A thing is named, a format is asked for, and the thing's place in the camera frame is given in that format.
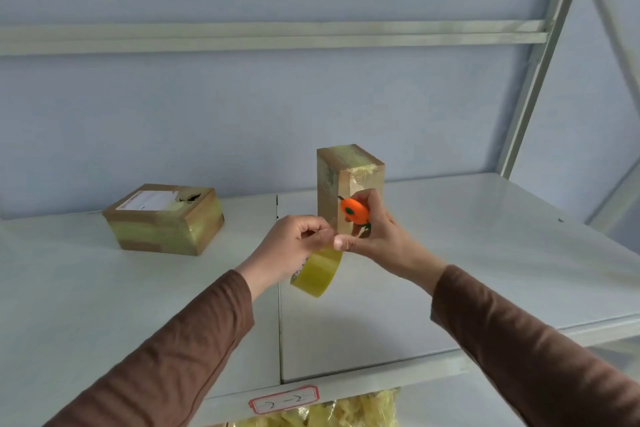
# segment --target yellow tape roll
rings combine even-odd
[[[291,285],[320,297],[331,284],[341,259],[342,252],[329,247],[312,253],[302,268],[291,276]]]

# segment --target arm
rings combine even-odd
[[[253,326],[252,301],[295,272],[310,253],[330,245],[334,235],[321,218],[279,220],[251,257],[207,287],[45,427],[188,425]]]
[[[371,235],[340,235],[334,246],[369,257],[432,295],[431,318],[528,425],[640,426],[640,385],[425,250],[396,223],[375,190],[354,198],[370,208]]]

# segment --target plastic bag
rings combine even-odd
[[[228,427],[398,427],[398,389],[258,415]]]

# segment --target hand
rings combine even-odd
[[[376,189],[359,191],[352,198],[369,208],[371,233],[365,231],[358,237],[362,227],[353,225],[353,236],[336,236],[333,247],[368,257],[388,272],[432,294],[447,262],[429,252],[396,223]]]
[[[335,232],[324,218],[285,216],[236,271],[246,280],[255,301],[267,288],[300,269],[309,255],[331,246],[333,237]]]

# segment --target taped box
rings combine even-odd
[[[340,210],[340,198],[362,189],[382,193],[385,164],[356,144],[317,150],[318,216],[338,233],[350,234],[353,225]]]
[[[145,184],[102,212],[124,250],[199,255],[225,222],[212,187]]]

